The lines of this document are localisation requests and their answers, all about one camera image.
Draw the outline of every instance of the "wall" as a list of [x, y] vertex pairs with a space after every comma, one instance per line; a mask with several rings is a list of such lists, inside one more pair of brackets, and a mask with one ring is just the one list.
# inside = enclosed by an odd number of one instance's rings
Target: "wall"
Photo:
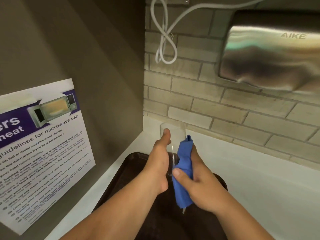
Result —
[[[241, 3], [251, 0], [191, 0]], [[175, 63], [156, 64], [159, 33], [146, 5], [144, 113], [188, 129], [320, 170], [320, 96], [261, 90], [222, 80], [215, 64], [234, 10], [197, 9], [173, 29]], [[266, 0], [249, 8], [320, 10], [319, 0]], [[170, 6], [169, 25], [186, 7]], [[155, 8], [162, 22], [162, 7]], [[173, 57], [168, 44], [165, 55]]]
[[141, 133], [144, 11], [144, 0], [0, 1], [0, 95], [71, 77], [96, 162], [22, 236], [0, 224], [0, 239], [44, 239]]

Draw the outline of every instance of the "blue cloth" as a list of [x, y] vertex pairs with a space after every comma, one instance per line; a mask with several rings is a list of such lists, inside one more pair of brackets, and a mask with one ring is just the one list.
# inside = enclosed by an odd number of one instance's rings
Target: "blue cloth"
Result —
[[[179, 168], [185, 172], [191, 179], [193, 179], [192, 163], [191, 163], [191, 150], [192, 150], [193, 140], [190, 135], [187, 135], [186, 139], [180, 142], [178, 148], [178, 157], [180, 161], [173, 168]], [[189, 193], [186, 189], [174, 178], [172, 177], [174, 194], [176, 196], [177, 205], [182, 209], [193, 204]]]

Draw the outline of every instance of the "dark brown tray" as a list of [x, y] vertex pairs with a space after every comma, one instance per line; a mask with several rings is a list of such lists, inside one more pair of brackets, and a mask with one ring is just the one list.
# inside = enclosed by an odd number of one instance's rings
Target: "dark brown tray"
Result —
[[[135, 152], [129, 154], [103, 193], [96, 210], [110, 197], [134, 179], [143, 169], [149, 155]], [[227, 189], [224, 180], [215, 174], [219, 182]], [[175, 201], [174, 187], [167, 177], [169, 188], [158, 195], [146, 217], [136, 240], [227, 240], [217, 217], [197, 207], [187, 207], [182, 214]]]

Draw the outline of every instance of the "forearm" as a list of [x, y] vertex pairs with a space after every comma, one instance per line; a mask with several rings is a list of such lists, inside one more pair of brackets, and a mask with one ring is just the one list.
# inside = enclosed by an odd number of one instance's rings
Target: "forearm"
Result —
[[274, 240], [230, 194], [225, 207], [215, 212], [228, 240]]
[[61, 240], [134, 239], [158, 195], [155, 180], [142, 171]]

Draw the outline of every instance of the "microwave guidelines poster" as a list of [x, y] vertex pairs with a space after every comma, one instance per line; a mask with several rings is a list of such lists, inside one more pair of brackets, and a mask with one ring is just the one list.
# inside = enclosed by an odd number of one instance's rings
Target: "microwave guidelines poster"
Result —
[[0, 96], [0, 221], [27, 230], [95, 165], [72, 79]]

